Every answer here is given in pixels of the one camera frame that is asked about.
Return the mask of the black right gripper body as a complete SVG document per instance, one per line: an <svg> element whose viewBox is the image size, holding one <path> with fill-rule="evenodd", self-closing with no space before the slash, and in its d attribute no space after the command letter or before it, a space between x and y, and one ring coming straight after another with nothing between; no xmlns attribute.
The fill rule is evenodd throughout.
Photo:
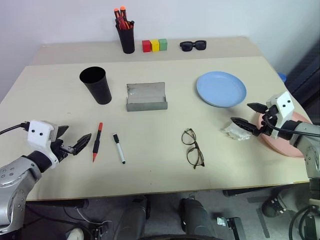
<svg viewBox="0 0 320 240"><path fill-rule="evenodd" d="M272 132L275 128L275 123L277 123L278 120L276 117L278 112L278 108L275 105L272 105L271 107L267 107L267 111L265 113L262 113L262 127L259 128L259 135L272 135Z"/></svg>

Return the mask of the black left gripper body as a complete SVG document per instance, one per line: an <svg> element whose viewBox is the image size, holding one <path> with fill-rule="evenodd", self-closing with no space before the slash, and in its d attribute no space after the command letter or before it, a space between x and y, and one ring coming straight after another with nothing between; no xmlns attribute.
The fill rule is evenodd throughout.
<svg viewBox="0 0 320 240"><path fill-rule="evenodd" d="M50 144L50 149L53 154L56 156L57 160L61 162L68 155L75 155L74 149L71 147L70 149L64 147L64 141L61 139L57 139L56 141Z"/></svg>

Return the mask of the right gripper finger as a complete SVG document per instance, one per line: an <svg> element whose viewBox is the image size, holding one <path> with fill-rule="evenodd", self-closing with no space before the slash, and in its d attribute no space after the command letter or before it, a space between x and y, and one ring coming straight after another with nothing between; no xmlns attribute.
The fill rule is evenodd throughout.
<svg viewBox="0 0 320 240"><path fill-rule="evenodd" d="M247 106L260 114L264 114L268 110L266 105L257 102L248 103Z"/></svg>
<svg viewBox="0 0 320 240"><path fill-rule="evenodd" d="M234 124L236 124L241 129L248 131L249 133L251 133L256 137L259 136L259 129L257 128L256 125L240 117L231 117L230 119Z"/></svg>

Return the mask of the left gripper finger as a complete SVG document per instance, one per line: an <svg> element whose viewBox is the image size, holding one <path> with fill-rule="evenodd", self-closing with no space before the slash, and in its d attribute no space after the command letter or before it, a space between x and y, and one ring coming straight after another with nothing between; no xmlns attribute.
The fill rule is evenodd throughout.
<svg viewBox="0 0 320 240"><path fill-rule="evenodd" d="M68 125L59 126L57 129L56 137L60 138L67 131L68 128L69 128Z"/></svg>
<svg viewBox="0 0 320 240"><path fill-rule="evenodd" d="M76 156L77 154L79 154L89 143L90 139L92 137L92 134L86 134L84 136L82 136L77 143L72 146L72 151L71 154Z"/></svg>

